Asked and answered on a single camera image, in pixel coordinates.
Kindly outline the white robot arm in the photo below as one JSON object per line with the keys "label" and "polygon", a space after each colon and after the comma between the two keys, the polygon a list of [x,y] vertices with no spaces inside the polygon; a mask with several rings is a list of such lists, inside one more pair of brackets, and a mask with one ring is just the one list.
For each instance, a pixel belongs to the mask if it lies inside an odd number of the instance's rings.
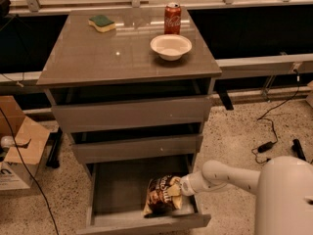
{"label": "white robot arm", "polygon": [[170,186],[172,196],[237,186],[256,196],[254,235],[313,235],[313,165],[277,157],[260,171],[207,161]]}

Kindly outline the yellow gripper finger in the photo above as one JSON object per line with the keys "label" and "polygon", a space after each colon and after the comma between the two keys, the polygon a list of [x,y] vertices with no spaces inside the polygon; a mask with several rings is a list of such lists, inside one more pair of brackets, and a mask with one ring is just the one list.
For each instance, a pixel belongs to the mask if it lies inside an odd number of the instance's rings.
{"label": "yellow gripper finger", "polygon": [[177,197],[181,195],[181,186],[174,184],[167,189],[167,193],[170,197]]}

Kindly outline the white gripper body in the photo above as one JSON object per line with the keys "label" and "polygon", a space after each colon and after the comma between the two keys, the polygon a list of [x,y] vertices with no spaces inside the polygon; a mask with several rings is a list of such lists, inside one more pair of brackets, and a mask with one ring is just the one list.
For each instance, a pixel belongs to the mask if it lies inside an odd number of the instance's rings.
{"label": "white gripper body", "polygon": [[180,180],[181,194],[193,196],[203,190],[203,177],[200,172],[190,173]]}

